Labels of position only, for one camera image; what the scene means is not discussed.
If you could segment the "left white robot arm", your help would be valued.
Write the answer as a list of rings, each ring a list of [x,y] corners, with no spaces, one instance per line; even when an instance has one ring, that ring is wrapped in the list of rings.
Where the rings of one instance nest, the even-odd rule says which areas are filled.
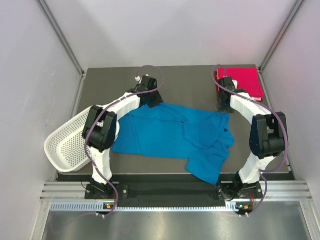
[[[110,199],[117,196],[117,190],[111,182],[110,152],[120,132],[119,120],[144,105],[153,108],[163,102],[155,78],[144,75],[135,80],[138,81],[136,87],[119,99],[89,109],[82,132],[84,151],[93,167],[90,184],[86,187],[86,199]]]

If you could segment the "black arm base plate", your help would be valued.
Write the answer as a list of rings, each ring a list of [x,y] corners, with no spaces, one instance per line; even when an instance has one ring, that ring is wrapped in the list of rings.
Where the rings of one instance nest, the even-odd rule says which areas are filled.
[[[120,182],[99,189],[88,184],[86,200],[118,200],[118,207],[222,207],[239,195],[230,184],[206,182]]]

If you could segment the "blue t-shirt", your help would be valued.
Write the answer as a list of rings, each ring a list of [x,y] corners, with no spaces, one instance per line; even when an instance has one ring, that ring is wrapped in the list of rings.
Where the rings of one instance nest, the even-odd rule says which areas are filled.
[[[230,116],[161,103],[144,105],[119,120],[119,134],[112,146],[118,154],[186,159],[185,169],[215,185],[235,139]]]

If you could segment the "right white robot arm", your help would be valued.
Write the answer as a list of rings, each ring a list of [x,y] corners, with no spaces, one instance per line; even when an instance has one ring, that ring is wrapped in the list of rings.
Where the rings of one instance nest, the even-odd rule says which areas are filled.
[[[233,179],[231,193],[237,198],[247,198],[258,188],[260,176],[267,166],[288,146],[286,116],[283,112],[272,113],[263,104],[255,101],[243,89],[238,89],[231,77],[216,81],[219,91],[217,109],[220,112],[240,113],[250,124],[250,155],[245,165]]]

